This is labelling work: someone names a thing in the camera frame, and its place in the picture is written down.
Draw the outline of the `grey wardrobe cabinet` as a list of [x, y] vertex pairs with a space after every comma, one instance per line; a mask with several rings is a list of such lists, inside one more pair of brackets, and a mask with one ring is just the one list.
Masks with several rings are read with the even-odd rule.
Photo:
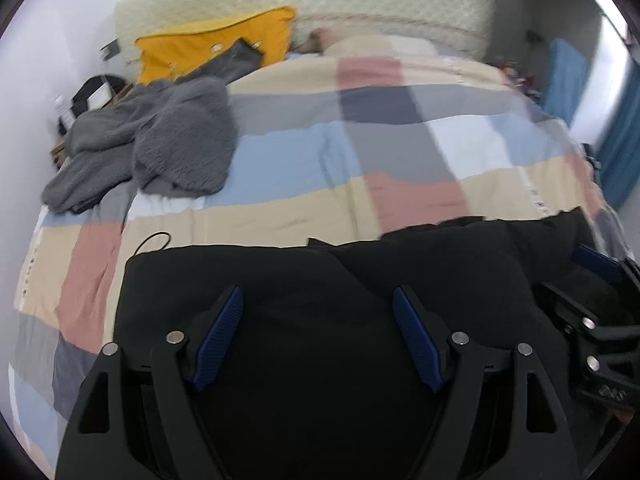
[[586, 59], [583, 98], [602, 20], [596, 0], [495, 0], [485, 61], [498, 67], [505, 62], [518, 63], [524, 74], [535, 77], [535, 88], [541, 97], [549, 44], [554, 38], [563, 38]]

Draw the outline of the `dark grey folded garment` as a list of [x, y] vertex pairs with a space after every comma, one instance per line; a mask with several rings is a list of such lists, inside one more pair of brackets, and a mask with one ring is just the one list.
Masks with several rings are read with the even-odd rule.
[[202, 77], [214, 77], [220, 79], [224, 84], [231, 84], [233, 81], [258, 70], [262, 65], [263, 58], [262, 52], [252, 47], [245, 39], [240, 38], [235, 40], [228, 50], [178, 77], [175, 83], [181, 84]]

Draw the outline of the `bottles on nightstand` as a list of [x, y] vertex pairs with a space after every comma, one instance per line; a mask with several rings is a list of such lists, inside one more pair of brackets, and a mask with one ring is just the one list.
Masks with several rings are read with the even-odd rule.
[[500, 67], [500, 70], [514, 89], [534, 101], [540, 99], [540, 91], [535, 88], [535, 77], [531, 74], [524, 74], [518, 63], [505, 62]]

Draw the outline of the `blue curtain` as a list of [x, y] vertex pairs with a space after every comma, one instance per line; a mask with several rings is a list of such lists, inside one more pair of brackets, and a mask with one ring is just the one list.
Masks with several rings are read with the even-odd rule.
[[606, 201], [620, 208], [639, 179], [639, 65], [634, 64], [620, 106], [598, 151], [601, 188]]

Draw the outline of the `patchwork checkered duvet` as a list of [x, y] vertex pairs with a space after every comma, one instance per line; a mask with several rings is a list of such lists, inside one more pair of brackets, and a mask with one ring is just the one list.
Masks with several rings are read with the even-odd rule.
[[628, 254], [567, 126], [498, 68], [335, 47], [262, 68], [229, 91], [240, 138], [219, 193], [166, 198], [122, 184], [82, 214], [38, 218], [6, 326], [6, 377], [9, 426], [47, 477], [79, 385], [112, 336], [137, 249], [341, 244], [471, 214], [537, 219], [582, 208], [598, 247]]

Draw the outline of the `yellow pillow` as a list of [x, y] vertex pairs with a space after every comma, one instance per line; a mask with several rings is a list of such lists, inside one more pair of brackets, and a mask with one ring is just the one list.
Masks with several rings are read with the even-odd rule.
[[166, 27], [141, 36], [134, 42], [140, 51], [137, 82], [186, 75], [230, 51], [239, 39], [262, 55], [261, 66], [281, 62], [290, 46], [294, 18], [292, 6], [279, 6]]

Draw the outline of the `black puffer jacket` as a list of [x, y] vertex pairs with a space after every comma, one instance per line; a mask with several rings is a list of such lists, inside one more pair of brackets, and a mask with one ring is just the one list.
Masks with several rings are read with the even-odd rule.
[[594, 249], [584, 215], [573, 210], [534, 221], [463, 218], [345, 245], [137, 255], [126, 265], [115, 328], [128, 360], [131, 451], [167, 479], [144, 367], [154, 344], [238, 286], [243, 313], [219, 372], [190, 396], [220, 476], [423, 479], [439, 426], [434, 392], [393, 312], [394, 290], [408, 285], [450, 330], [482, 346], [533, 347], [570, 425], [582, 476], [600, 456], [617, 406], [572, 387], [565, 337], [541, 309], [538, 288], [557, 287], [603, 326], [639, 327], [639, 308], [574, 263], [578, 245]]

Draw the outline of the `grey fleece garment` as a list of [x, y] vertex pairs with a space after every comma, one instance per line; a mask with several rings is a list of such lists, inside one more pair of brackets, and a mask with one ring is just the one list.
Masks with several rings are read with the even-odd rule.
[[126, 181], [165, 196], [213, 195], [226, 184], [238, 139], [221, 79], [137, 84], [118, 103], [75, 120], [66, 162], [41, 200], [57, 214], [79, 214]]

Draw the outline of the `blue covered chair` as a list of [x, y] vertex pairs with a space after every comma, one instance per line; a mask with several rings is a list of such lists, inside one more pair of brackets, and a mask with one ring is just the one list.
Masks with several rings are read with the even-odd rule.
[[549, 44], [540, 107], [546, 114], [561, 118], [570, 127], [586, 80], [587, 62], [582, 52], [563, 38], [554, 38]]

